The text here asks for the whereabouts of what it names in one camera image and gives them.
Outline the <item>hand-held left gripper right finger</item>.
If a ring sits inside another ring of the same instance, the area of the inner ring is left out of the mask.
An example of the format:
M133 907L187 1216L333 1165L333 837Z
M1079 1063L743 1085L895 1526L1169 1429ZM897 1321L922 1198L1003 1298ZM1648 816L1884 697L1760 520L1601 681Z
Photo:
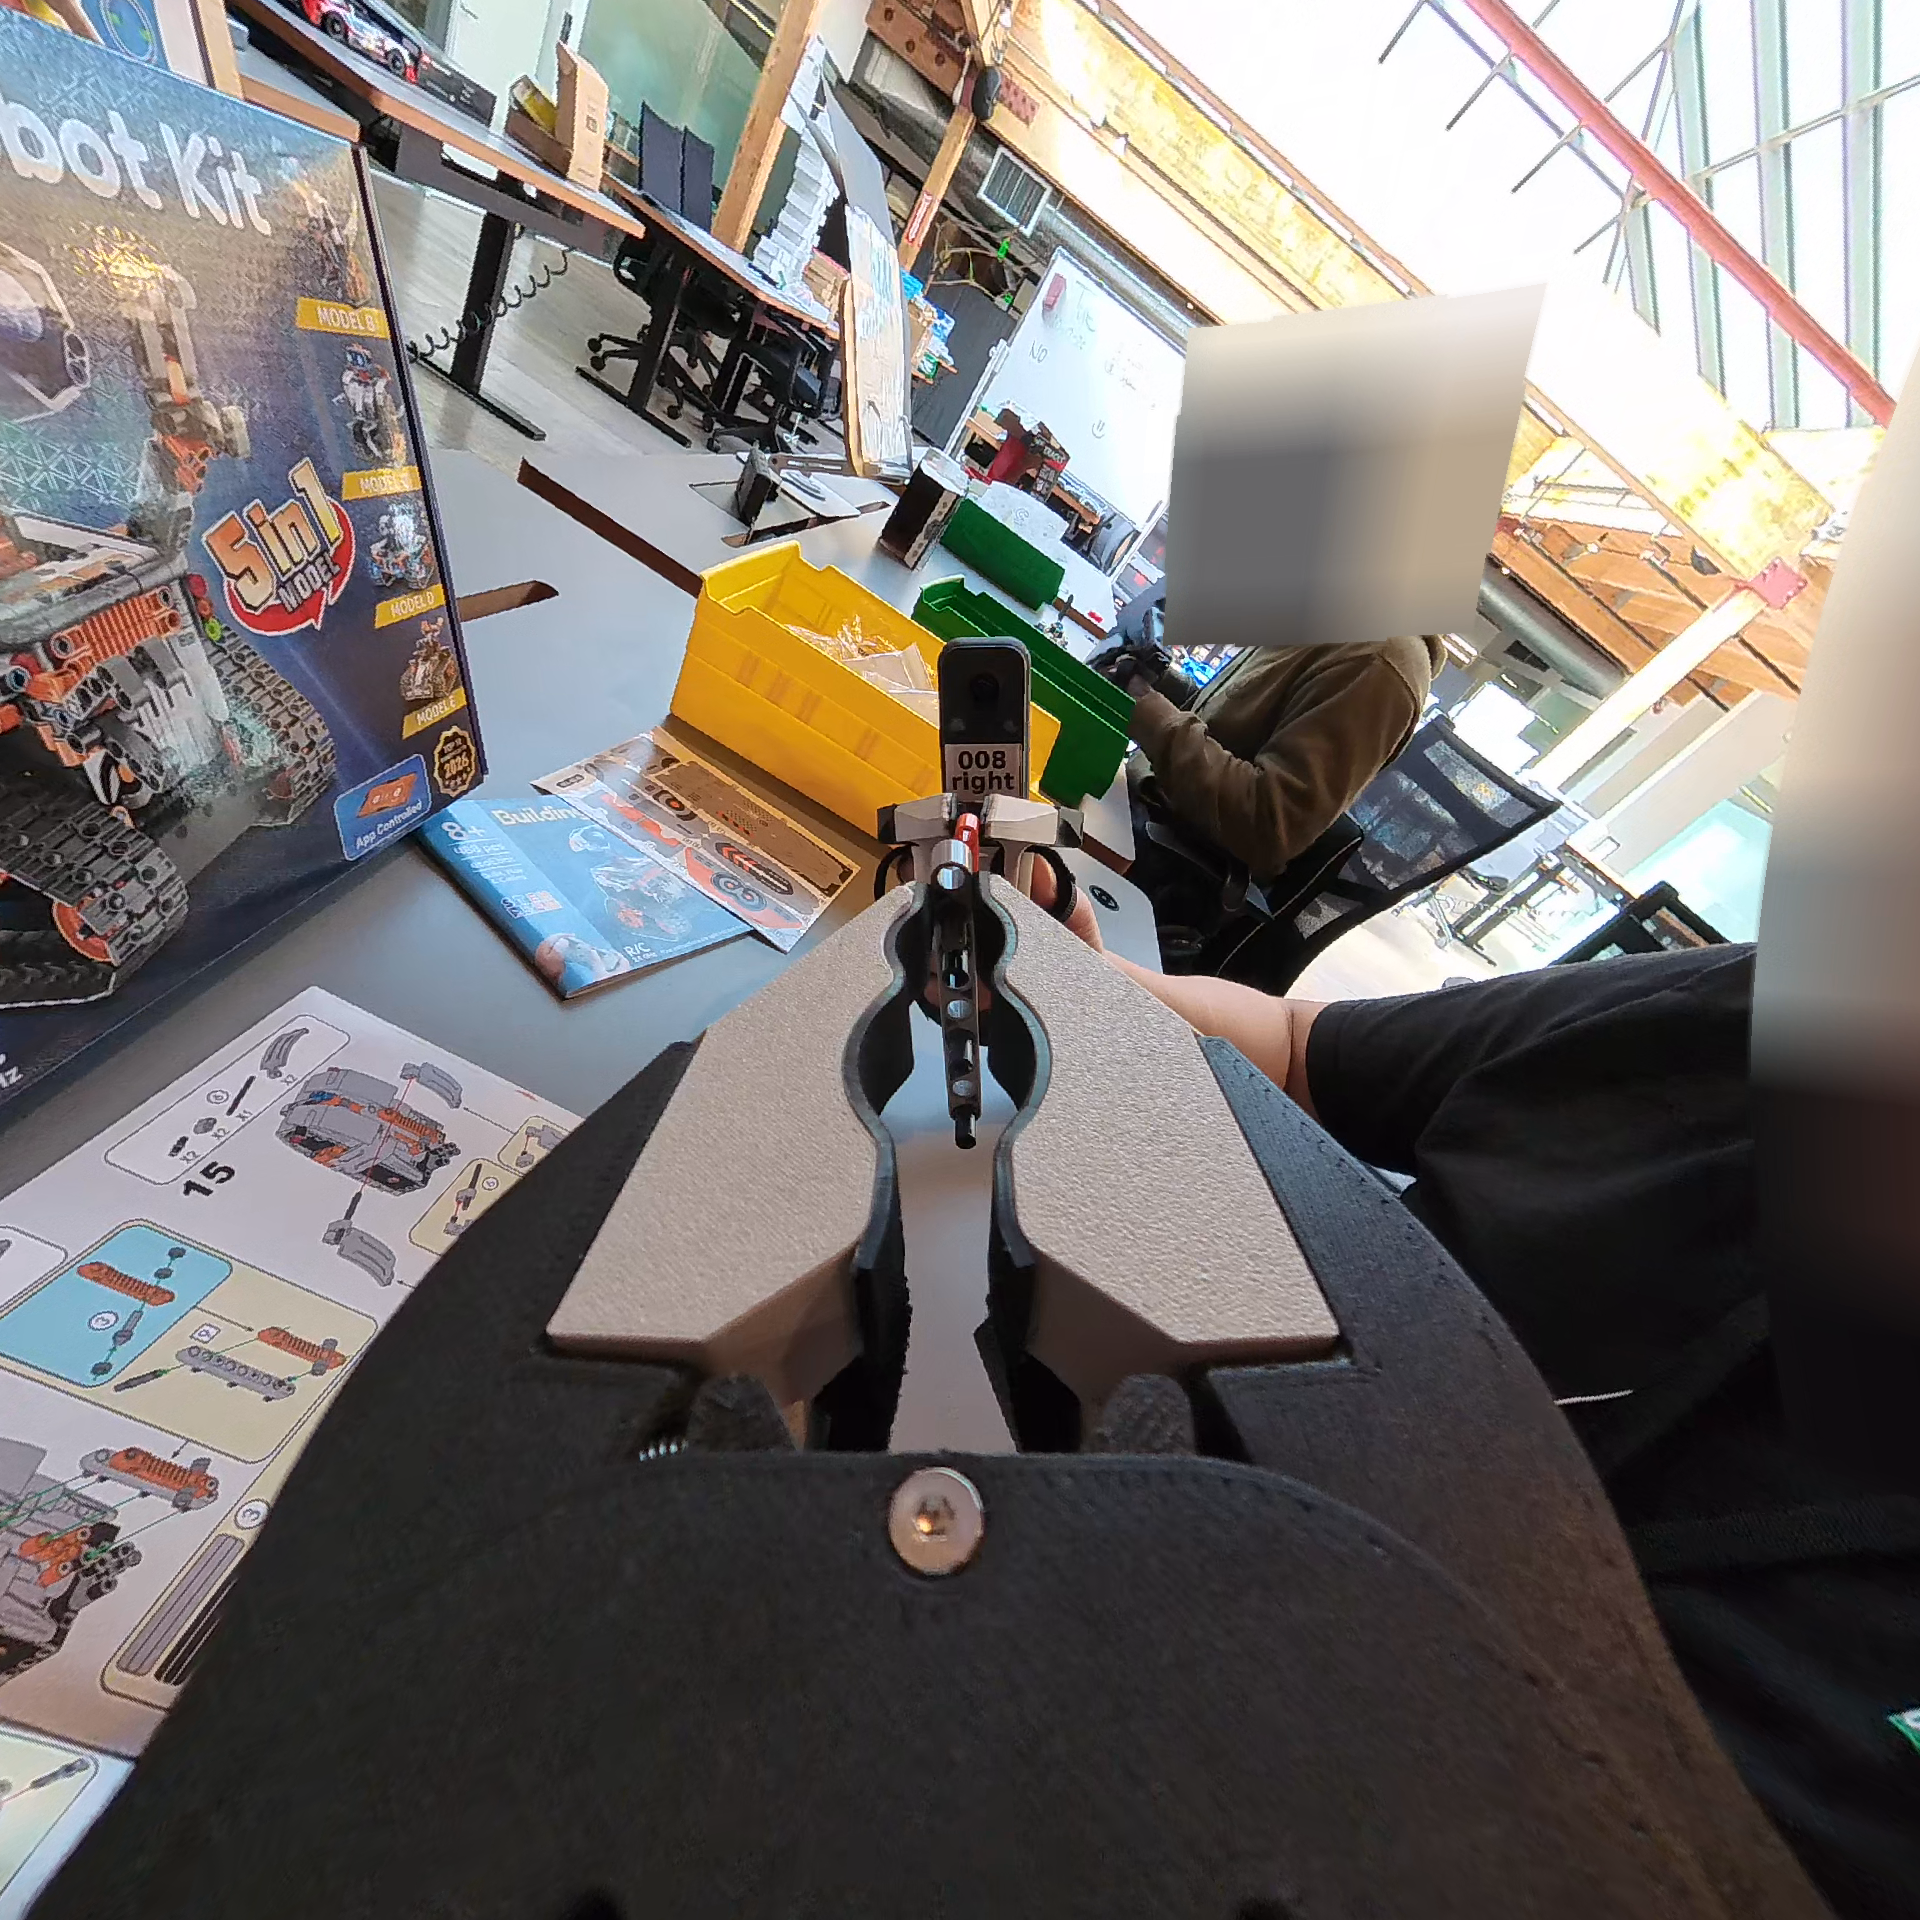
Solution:
M1035 1043L1003 1138L1025 1350L1084 1409L1127 1376L1324 1361L1337 1321L1186 1021L1001 880L995 1010Z

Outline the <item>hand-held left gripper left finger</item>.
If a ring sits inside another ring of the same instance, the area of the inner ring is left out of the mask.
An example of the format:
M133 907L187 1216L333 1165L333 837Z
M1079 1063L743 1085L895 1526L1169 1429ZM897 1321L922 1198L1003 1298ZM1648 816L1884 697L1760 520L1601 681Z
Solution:
M849 1048L897 992L897 888L706 1030L546 1321L563 1354L755 1376L816 1400L857 1355L879 1123Z

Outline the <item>grey desk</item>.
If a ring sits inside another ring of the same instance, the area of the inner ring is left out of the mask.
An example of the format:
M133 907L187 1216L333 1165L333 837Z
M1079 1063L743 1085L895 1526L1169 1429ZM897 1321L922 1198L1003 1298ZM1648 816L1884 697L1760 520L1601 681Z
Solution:
M920 568L904 568L883 557L875 542L897 505L895 493L840 471L825 473L823 481L840 488L865 514L794 538L729 546L724 538L739 530L729 512L739 470L741 457L729 453L530 449L520 463L520 482L687 592L698 592L706 573L788 541L801 544L810 566L842 569L901 610L915 606L925 582L951 573L943 553Z
M464 451L431 461L439 552L464 602L471 696L489 783L520 789L666 723L693 602L577 520ZM183 985L115 1051L65 1070L4 1123L3 1192L131 1115L218 1046L309 989L580 1118L673 1043L757 995L786 955L755 936L561 1002L413 846L373 857ZM976 1327L986 1318L993 1146L1009 1101L987 1088L979 1149L954 1149L925 1023L885 1118L897 1133L912 1327L891 1449L1009 1453Z

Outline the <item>long green plastic bin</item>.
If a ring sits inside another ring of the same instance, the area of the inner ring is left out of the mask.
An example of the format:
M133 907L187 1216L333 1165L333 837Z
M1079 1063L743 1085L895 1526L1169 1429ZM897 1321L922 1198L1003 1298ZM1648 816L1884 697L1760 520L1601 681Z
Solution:
M1061 726L1039 769L1042 793L1071 807L1108 793L1130 753L1133 709L1119 686L1026 618L960 578L928 584L920 592L915 621L943 641L1020 641L1031 663L1031 703Z

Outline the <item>clear plastic bags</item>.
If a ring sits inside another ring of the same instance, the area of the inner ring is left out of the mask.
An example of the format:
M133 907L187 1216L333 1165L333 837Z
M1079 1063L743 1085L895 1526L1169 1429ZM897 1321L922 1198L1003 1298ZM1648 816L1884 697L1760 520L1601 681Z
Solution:
M794 634L891 699L922 714L935 714L937 679L915 642L895 647L883 634L868 635L857 618L845 621L836 631L795 626Z

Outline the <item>yellow plastic bin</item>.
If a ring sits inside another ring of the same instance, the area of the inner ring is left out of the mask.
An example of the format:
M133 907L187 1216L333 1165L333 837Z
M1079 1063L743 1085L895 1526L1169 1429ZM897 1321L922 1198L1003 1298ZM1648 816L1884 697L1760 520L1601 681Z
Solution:
M799 542L712 568L671 712L872 832L887 806L937 792L940 734L810 641L851 622L889 653L915 650L925 665L945 647L845 573L810 566Z

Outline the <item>short green plastic bin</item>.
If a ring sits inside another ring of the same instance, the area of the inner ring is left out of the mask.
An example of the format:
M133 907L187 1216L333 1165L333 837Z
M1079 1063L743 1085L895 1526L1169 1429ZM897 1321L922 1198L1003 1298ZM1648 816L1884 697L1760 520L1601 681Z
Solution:
M1048 608L1066 589L1066 566L979 499L963 497L943 530L943 549L1026 608Z

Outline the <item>sticker sheet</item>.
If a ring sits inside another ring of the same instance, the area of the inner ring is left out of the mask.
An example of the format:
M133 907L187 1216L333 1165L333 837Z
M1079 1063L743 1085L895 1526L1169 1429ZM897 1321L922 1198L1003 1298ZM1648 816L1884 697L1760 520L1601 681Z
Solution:
M536 781L791 954L857 865L664 728Z

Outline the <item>dark cube box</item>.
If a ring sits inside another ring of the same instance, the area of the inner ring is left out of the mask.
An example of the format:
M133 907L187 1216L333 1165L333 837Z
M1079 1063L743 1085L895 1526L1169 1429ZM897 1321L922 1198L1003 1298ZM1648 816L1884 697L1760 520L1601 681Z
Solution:
M963 465L937 449L922 453L879 533L879 552L911 569L922 566L968 497L970 473Z

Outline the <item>black desktop stand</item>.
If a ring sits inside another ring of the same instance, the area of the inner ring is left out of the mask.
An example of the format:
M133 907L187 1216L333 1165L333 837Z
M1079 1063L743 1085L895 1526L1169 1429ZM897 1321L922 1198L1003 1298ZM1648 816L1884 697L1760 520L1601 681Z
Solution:
M739 481L728 509L739 529L724 536L729 546L795 538L813 527L865 514L857 504L813 470L795 467L764 449L751 449L741 455Z

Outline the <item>blue manual booklet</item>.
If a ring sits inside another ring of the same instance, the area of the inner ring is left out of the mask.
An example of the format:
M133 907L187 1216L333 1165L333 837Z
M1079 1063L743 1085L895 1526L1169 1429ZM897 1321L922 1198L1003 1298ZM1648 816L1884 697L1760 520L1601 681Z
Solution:
M457 801L419 842L563 1000L747 933L680 871L532 789Z

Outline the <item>whiteboard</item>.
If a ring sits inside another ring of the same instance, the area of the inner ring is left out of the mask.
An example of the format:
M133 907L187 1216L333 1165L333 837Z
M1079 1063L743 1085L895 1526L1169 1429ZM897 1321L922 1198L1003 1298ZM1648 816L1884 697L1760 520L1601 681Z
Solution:
M1183 349L1055 251L976 400L987 416L1010 408L1044 425L1067 455L1067 479L1148 529L1169 502L1183 386Z

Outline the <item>upright cardboard board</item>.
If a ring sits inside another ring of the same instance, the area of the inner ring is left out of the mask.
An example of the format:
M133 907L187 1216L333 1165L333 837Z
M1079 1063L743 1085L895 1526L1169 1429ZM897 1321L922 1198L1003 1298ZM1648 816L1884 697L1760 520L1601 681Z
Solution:
M907 416L904 277L889 235L851 202L845 232L842 360L849 463L860 479L904 485L917 465Z

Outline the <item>black mesh office chair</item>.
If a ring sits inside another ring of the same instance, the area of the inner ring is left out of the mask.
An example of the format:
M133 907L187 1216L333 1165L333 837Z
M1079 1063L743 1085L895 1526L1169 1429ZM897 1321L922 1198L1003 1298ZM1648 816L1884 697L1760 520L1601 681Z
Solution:
M1505 849L1559 802L1437 717L1282 877L1248 890L1193 970L1282 992L1346 930Z

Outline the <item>open instruction booklet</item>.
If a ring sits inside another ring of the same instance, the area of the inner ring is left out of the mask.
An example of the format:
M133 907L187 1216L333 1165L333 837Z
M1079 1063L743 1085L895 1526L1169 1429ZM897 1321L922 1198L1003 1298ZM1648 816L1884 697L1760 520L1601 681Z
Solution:
M577 1123L305 990L4 1198L4 1915L183 1693L351 1370Z

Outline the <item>wooden table with black legs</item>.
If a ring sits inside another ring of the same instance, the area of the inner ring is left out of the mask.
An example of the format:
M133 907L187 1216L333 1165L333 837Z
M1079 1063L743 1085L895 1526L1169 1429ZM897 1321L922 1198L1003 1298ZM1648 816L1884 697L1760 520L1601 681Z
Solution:
M363 149L386 174L483 216L463 315L411 343L410 352L419 370L436 376L528 441L541 441L538 424L485 394L491 330L545 289L545 279L513 283L513 251L530 234L564 257L610 261L624 242L644 238L641 218L553 174L509 141L447 112L421 87L353 54L285 6L239 3L229 13L267 41L273 59L300 65L314 85L338 98L357 121Z
M706 229L621 181L609 192L644 226L613 275L647 309L636 339L591 336L579 378L675 445L704 437L791 453L835 394L842 327L807 291L784 294Z

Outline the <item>blue robot kit box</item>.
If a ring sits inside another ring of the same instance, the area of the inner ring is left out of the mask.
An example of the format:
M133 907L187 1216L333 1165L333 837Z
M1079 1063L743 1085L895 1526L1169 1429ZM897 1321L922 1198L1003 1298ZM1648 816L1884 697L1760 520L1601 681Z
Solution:
M4 1104L487 771L369 167L4 18Z

